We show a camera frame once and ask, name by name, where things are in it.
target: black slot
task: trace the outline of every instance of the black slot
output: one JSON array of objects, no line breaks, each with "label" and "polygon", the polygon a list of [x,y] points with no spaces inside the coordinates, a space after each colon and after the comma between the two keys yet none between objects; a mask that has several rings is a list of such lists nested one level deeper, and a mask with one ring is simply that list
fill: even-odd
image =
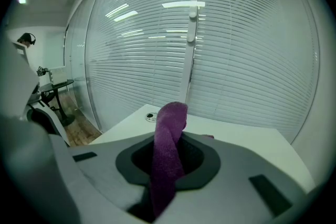
[{"label": "black slot", "polygon": [[258,175],[250,177],[249,180],[275,217],[292,206],[266,176]]},{"label": "black slot", "polygon": [[75,155],[75,156],[72,156],[72,157],[74,158],[75,162],[80,162],[80,161],[84,161],[85,159],[90,159],[90,158],[96,157],[96,153],[86,152],[86,153]]}]

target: white table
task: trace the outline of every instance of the white table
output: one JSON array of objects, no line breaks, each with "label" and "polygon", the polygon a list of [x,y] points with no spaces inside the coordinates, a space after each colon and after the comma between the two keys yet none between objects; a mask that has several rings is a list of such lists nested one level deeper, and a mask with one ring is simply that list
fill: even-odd
[{"label": "white table", "polygon": [[[158,112],[159,109],[153,105],[144,105],[91,144],[154,132],[155,123],[148,122],[145,116],[148,113]],[[184,130],[195,134],[210,134],[217,140],[252,150],[293,178],[306,192],[316,186],[299,155],[276,129],[238,125],[188,115]]]}]

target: table leg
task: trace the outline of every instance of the table leg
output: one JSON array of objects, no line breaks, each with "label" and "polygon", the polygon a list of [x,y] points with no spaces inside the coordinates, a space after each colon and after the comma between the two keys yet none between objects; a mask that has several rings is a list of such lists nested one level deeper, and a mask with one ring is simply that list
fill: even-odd
[{"label": "table leg", "polygon": [[66,116],[66,114],[64,113],[64,110],[63,110],[63,108],[61,106],[61,103],[59,101],[58,89],[55,89],[54,93],[55,93],[55,97],[56,97],[56,100],[57,100],[57,103],[58,103],[59,113],[62,116],[61,124],[63,126],[68,126],[70,123],[72,123],[75,120],[75,116],[74,115]]}]

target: headphones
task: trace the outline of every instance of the headphones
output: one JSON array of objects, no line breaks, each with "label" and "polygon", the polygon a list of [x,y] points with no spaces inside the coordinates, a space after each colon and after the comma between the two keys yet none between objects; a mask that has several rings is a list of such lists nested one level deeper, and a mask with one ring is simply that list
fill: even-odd
[{"label": "headphones", "polygon": [[35,41],[36,41],[36,37],[32,34],[32,33],[28,33],[28,34],[30,34],[30,35],[32,35],[33,37],[34,37],[34,41],[32,41],[30,44],[31,45],[34,45],[35,44]]}]

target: black chair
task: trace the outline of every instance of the black chair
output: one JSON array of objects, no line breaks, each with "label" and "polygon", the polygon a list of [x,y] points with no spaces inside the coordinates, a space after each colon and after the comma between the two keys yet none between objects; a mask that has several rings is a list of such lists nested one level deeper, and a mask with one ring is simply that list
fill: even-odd
[{"label": "black chair", "polygon": [[[48,107],[49,106],[49,102],[55,97],[55,93],[54,92],[48,92],[48,95],[44,92],[41,94],[41,98],[42,98],[42,101],[43,103],[45,103]],[[53,111],[57,111],[59,109],[55,108],[54,106],[50,107],[51,110]]]}]

